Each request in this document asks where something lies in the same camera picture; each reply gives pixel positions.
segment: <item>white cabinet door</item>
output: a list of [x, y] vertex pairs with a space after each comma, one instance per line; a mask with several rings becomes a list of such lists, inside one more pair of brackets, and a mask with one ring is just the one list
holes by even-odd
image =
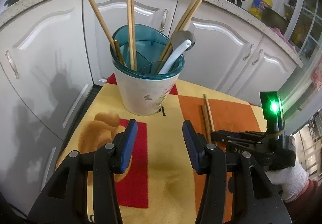
[[0, 191], [28, 214], [54, 172], [62, 140], [28, 109], [0, 67]]
[[278, 91], [295, 70], [292, 59], [270, 39], [263, 37], [228, 94], [261, 105], [261, 91]]
[[[63, 139], [93, 85], [82, 0], [50, 0], [36, 6], [0, 30], [0, 41], [0, 62], [11, 84]], [[8, 58], [15, 62], [19, 78]]]
[[[178, 0], [134, 0], [135, 23], [150, 26], [169, 35], [171, 22]], [[104, 21], [113, 35], [127, 25], [126, 0], [95, 0]], [[84, 0], [84, 30], [88, 58], [94, 83], [104, 85], [114, 72], [109, 42], [88, 0]]]
[[[171, 33], [191, 0], [179, 0]], [[187, 25], [196, 37], [194, 47], [184, 53], [185, 67], [179, 78], [226, 93], [246, 65], [250, 51], [262, 35], [241, 19], [205, 2]]]

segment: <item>blue gripper pad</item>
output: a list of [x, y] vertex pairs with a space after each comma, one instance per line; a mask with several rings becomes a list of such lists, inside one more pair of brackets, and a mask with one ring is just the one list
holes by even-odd
[[115, 145], [114, 157], [115, 167], [113, 172], [123, 174], [128, 168], [131, 160], [131, 155], [137, 135], [137, 122], [130, 119], [125, 131], [115, 136], [113, 144]]
[[195, 132], [190, 120], [185, 120], [182, 124], [182, 135], [186, 143], [189, 159], [192, 168], [197, 174], [205, 174], [209, 167], [209, 159], [205, 155], [207, 141], [202, 134]]

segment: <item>white glove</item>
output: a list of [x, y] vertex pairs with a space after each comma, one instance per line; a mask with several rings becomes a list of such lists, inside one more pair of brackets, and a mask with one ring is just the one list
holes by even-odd
[[298, 161], [294, 167], [281, 170], [270, 170], [265, 172], [274, 185], [282, 185], [283, 193], [281, 198], [285, 202], [293, 201], [304, 189], [309, 174], [302, 168]]

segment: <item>yellow tablecloth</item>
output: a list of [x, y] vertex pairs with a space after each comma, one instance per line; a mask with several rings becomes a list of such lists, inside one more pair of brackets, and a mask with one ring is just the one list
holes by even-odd
[[[209, 98], [216, 130], [265, 131], [266, 121], [260, 107], [192, 83], [178, 80], [162, 103], [162, 110], [147, 117], [127, 111], [118, 86], [106, 84], [75, 130], [57, 166], [70, 151], [78, 149], [82, 128], [94, 120], [97, 113], [118, 114], [123, 123], [134, 118], [141, 125], [139, 142], [142, 147], [137, 148], [133, 155], [128, 176], [116, 183], [123, 222], [193, 224], [200, 204], [204, 176], [196, 175], [191, 167], [182, 137], [182, 122], [190, 119], [196, 132], [205, 135], [201, 113], [203, 94]], [[231, 219], [232, 195], [229, 192], [226, 200], [224, 221]], [[90, 216], [93, 214], [91, 181], [88, 182], [87, 201]]]

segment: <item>metal screw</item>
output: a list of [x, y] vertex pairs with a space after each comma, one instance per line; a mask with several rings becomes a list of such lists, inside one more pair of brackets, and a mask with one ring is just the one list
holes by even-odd
[[209, 143], [209, 144], [207, 144], [206, 147], [207, 147], [207, 149], [213, 150], [213, 149], [216, 148], [216, 145], [215, 144], [212, 144], [212, 143]]
[[76, 150], [73, 150], [73, 151], [71, 151], [70, 153], [69, 153], [69, 156], [71, 157], [71, 158], [74, 158], [74, 157], [76, 157], [78, 155], [78, 152], [76, 151]]
[[249, 159], [251, 157], [251, 154], [248, 151], [244, 151], [243, 152], [243, 156], [247, 159]]
[[106, 143], [105, 146], [104, 146], [106, 149], [112, 149], [114, 148], [114, 144], [113, 143]]

